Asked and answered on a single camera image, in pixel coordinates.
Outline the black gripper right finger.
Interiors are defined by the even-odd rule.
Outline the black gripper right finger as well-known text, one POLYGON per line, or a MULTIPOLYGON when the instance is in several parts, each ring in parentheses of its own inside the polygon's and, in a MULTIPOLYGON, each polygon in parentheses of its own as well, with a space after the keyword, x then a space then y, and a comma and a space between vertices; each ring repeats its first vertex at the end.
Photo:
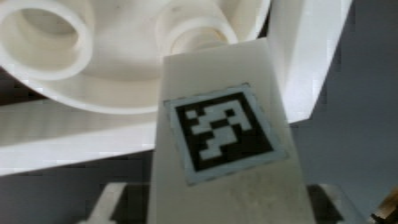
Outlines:
POLYGON ((335 185, 306 186, 315 224, 365 224, 363 217, 335 185))

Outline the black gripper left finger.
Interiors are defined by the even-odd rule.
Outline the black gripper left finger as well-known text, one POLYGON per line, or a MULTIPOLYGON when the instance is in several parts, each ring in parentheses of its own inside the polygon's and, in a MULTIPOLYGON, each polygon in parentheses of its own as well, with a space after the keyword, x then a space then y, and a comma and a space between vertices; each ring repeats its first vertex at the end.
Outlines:
POLYGON ((147 183, 107 183, 88 217, 77 224, 145 224, 147 183))

